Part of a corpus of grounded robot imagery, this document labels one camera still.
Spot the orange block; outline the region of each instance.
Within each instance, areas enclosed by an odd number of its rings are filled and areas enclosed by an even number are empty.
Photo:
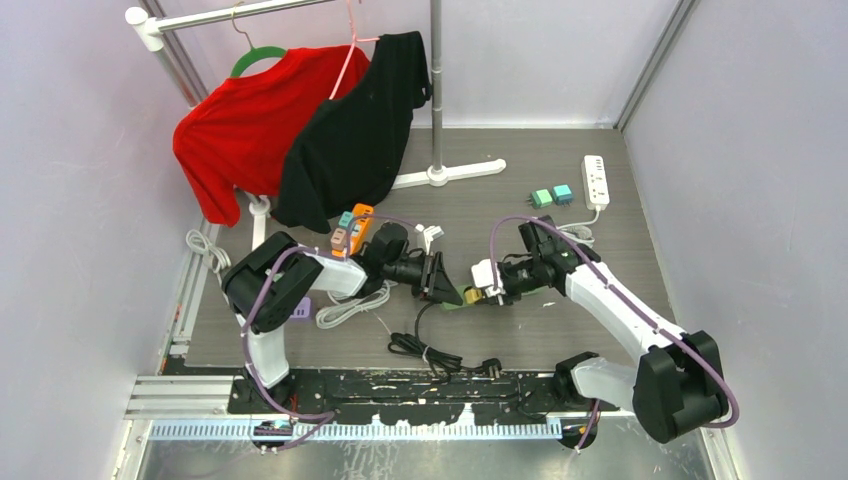
[[[374,207],[365,205],[364,203],[357,203],[353,207],[353,211],[351,213],[353,213],[354,218],[359,215],[370,215],[374,213]],[[362,242],[365,240],[365,235],[368,234],[368,229],[371,227],[371,220],[373,220],[373,218],[368,217],[357,218],[354,221],[350,230],[350,241],[348,242],[348,244],[351,245],[350,255],[357,253],[359,249],[362,248]],[[344,257],[344,251],[334,248],[333,255],[337,257]]]

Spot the white cord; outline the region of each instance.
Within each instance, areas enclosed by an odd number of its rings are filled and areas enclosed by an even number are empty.
[[[592,234],[592,229],[589,228],[588,225],[597,222],[600,216],[601,210],[596,208],[595,218],[592,220],[589,220],[588,222],[569,223],[568,225],[557,227],[557,230],[564,233],[571,240],[574,240],[575,243],[582,243],[591,247],[595,244],[595,237]]]
[[[212,240],[209,240],[209,237],[199,230],[194,229],[189,230],[186,234],[186,244],[192,252],[203,257],[203,265],[218,277],[218,285],[222,285],[221,272],[232,266],[227,252],[223,248],[215,246]],[[224,301],[229,305],[230,299],[227,298],[227,294],[223,290],[221,290],[221,294],[224,295]]]
[[[342,301],[349,297],[337,297],[332,293],[327,292],[327,296],[330,297],[330,301],[335,303],[335,305],[318,310],[318,313],[315,314],[315,325],[320,329],[328,330],[330,328],[338,327],[357,313],[374,310],[389,301],[391,289],[394,286],[397,286],[397,283],[386,280],[383,282],[383,286],[380,287],[379,290],[368,297],[357,298],[345,303],[342,303]]]

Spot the teal cube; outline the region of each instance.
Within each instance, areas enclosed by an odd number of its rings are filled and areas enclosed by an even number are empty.
[[[353,220],[353,213],[345,212],[339,217],[339,228],[347,228],[350,225],[350,221]]]
[[[571,189],[568,185],[557,185],[553,188],[554,191],[554,202],[557,205],[568,205],[574,200],[574,194],[571,193]]]

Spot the white power strip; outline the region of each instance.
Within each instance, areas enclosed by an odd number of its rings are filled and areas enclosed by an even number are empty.
[[[586,190],[586,208],[601,211],[609,205],[609,187],[604,159],[598,155],[583,157],[583,188]]]

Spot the yellow object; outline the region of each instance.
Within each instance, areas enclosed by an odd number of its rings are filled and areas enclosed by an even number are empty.
[[[483,298],[483,292],[479,288],[469,288],[465,291],[465,303],[474,305],[478,300]]]
[[[357,203],[353,207],[353,218],[356,218],[360,215],[371,215],[374,213],[374,207],[365,205],[364,203]],[[350,228],[350,241],[348,245],[350,245],[350,253],[348,255],[353,255],[358,252],[360,248],[362,248],[362,242],[365,240],[365,235],[368,234],[368,228],[371,227],[371,217],[367,218],[356,218],[353,226]],[[333,249],[333,255],[337,257],[344,257],[344,250]]]

